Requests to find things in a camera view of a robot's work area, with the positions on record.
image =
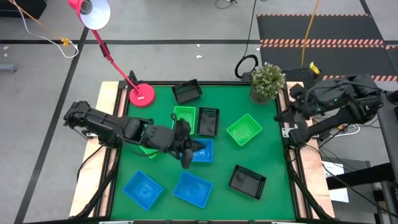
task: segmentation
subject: plant pot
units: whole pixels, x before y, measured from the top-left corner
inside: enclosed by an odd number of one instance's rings
[[[258,105],[265,105],[268,102],[270,102],[272,97],[257,92],[256,89],[254,88],[254,86],[251,85],[251,88],[250,88],[250,99],[251,99],[251,101],[253,101],[253,103],[256,103]]]

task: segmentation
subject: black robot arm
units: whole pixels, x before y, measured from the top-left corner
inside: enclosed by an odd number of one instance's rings
[[[174,114],[172,114],[172,119],[175,121],[175,127],[170,129],[154,125],[152,119],[116,117],[91,108],[86,101],[79,101],[71,105],[63,119],[65,126],[72,129],[78,126],[97,134],[99,144],[102,146],[121,148],[126,142],[157,149],[158,152],[154,154],[166,152],[176,159],[181,159],[184,169],[189,168],[193,153],[205,148],[190,137],[189,124],[184,119],[177,120]],[[137,152],[135,154],[152,155]]]
[[[336,80],[323,80],[310,89],[296,84],[290,89],[295,99],[289,107],[274,119],[294,123],[296,129],[289,132],[291,146],[301,146],[312,136],[329,131],[341,124],[363,124],[373,119],[383,106],[382,90],[369,75],[355,75]],[[337,114],[308,127],[306,120],[316,114],[340,109]]]

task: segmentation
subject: concrete floor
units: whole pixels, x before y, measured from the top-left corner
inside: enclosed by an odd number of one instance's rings
[[[311,13],[316,0],[257,1],[256,13]],[[367,0],[385,40],[398,40],[395,0]],[[83,25],[66,0],[47,1],[42,18],[60,35],[79,39]],[[238,1],[229,9],[214,7],[214,0],[112,0],[109,24],[100,34],[111,40],[247,39],[253,1]],[[320,14],[364,13],[359,0],[323,0]],[[31,32],[50,35],[28,21]],[[0,17],[0,40],[32,40],[22,21]],[[252,39],[258,39],[254,19]],[[87,39],[94,39],[89,34]],[[71,64],[52,45],[0,45],[0,63],[19,66],[17,73],[0,75],[0,217],[14,223],[32,170],[42,147],[65,77]],[[114,59],[143,80],[236,80],[234,67],[245,45],[109,45]],[[256,44],[248,53],[259,56]],[[242,71],[250,68],[242,66]],[[93,106],[102,81],[121,77],[101,56],[97,45],[85,45],[74,74],[62,114],[73,101],[87,100]],[[396,83],[387,83],[398,88]],[[59,120],[32,197],[25,222],[68,218],[75,190],[76,171],[82,161],[85,141],[62,126]],[[369,160],[372,165],[388,161],[381,132],[363,128],[352,137],[331,141],[327,148],[347,159]],[[372,214],[341,214],[343,220],[373,223]]]

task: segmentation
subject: red desk lamp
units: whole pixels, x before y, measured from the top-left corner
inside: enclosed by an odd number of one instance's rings
[[[81,23],[93,32],[104,57],[111,62],[128,84],[132,86],[129,94],[130,102],[137,107],[151,105],[155,100],[155,90],[148,84],[133,84],[129,77],[114,62],[108,47],[97,32],[97,30],[102,29],[108,23],[111,17],[111,6],[108,0],[68,0],[68,3],[72,9],[76,10]]]

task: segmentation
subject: green basket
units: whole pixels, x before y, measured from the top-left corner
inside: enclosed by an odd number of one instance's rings
[[[189,123],[189,126],[191,127],[191,132],[190,134],[193,134],[195,132],[195,114],[196,114],[196,108],[190,107],[190,106],[175,106],[174,107],[174,113],[177,116],[177,119],[183,118],[186,122]]]
[[[262,130],[260,124],[258,124],[249,114],[245,114],[237,122],[233,123],[227,132],[235,139],[239,146],[243,146],[250,139],[252,139],[257,133]]]
[[[144,146],[139,146],[139,148],[142,149],[144,151],[144,153],[147,155],[157,151],[156,149],[148,149],[148,148],[145,148]],[[149,158],[152,159],[153,157],[157,156],[158,154],[151,155],[151,156],[149,156]]]

